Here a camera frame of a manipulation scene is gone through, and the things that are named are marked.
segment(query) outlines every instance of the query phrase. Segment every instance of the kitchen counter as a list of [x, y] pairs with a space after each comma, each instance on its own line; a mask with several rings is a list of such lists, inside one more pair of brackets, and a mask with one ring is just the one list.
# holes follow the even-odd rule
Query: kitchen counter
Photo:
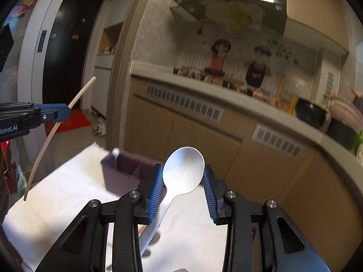
[[195, 79], [176, 76], [173, 74], [173, 68], [171, 67], [133, 61], [130, 75], [163, 82], [206, 95], [217, 101], [237, 107], [243, 110], [244, 113], [270, 123], [281, 130], [288, 131], [290, 134], [299, 136], [300, 139], [307, 143], [314, 144], [327, 154], [328, 160], [345, 181], [347, 188], [363, 211], [363, 167], [348, 150], [323, 132], [302, 122], [295, 116], [242, 93]]

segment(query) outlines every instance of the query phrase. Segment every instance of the blue gripper pad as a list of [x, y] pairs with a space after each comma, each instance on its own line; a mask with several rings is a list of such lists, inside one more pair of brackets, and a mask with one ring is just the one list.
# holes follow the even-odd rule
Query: blue gripper pad
[[159, 167], [149, 199], [149, 212], [147, 218], [150, 224], [157, 214], [157, 208], [159, 207], [161, 191], [164, 186], [163, 169], [164, 169], [163, 166]]
[[214, 196], [211, 181], [209, 179], [207, 166], [204, 168], [202, 182], [204, 193], [206, 194], [206, 203], [208, 205], [209, 215], [211, 216], [213, 223], [216, 223], [218, 220], [217, 201]]

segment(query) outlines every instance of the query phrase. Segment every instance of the cartoon boy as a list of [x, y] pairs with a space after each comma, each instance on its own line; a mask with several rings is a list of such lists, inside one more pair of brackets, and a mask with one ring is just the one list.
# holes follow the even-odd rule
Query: cartoon boy
[[256, 60], [248, 67], [246, 82], [249, 86], [260, 88], [264, 77], [271, 76], [271, 71], [265, 64], [271, 56], [271, 51], [266, 46], [257, 46], [255, 47], [255, 55]]
[[228, 40], [219, 39], [215, 41], [211, 49], [213, 52], [211, 66], [206, 68], [205, 71], [207, 74], [213, 76], [224, 76], [222, 68], [224, 61], [226, 60], [227, 53], [231, 49], [231, 43]]

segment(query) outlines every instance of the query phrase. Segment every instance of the black bowl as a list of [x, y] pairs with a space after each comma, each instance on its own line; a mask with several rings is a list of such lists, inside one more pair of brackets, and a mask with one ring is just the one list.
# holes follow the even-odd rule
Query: black bowl
[[295, 105], [295, 113], [300, 120], [317, 129], [325, 122], [326, 111], [302, 98], [299, 98]]

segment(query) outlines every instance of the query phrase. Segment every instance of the metal screw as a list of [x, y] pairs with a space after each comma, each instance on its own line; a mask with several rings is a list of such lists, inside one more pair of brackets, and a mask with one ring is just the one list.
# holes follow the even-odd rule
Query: metal screw
[[91, 201], [88, 202], [88, 206], [89, 207], [97, 207], [98, 206], [98, 200], [92, 199]]
[[277, 202], [276, 201], [273, 201], [273, 200], [269, 200], [267, 201], [266, 203], [269, 207], [277, 207]]
[[228, 198], [236, 198], [236, 196], [237, 196], [237, 193], [235, 193], [234, 191], [230, 191], [230, 190], [226, 191], [224, 194]]
[[140, 196], [140, 192], [137, 190], [133, 190], [130, 192], [130, 197], [132, 197], [132, 198], [137, 198], [139, 196]]

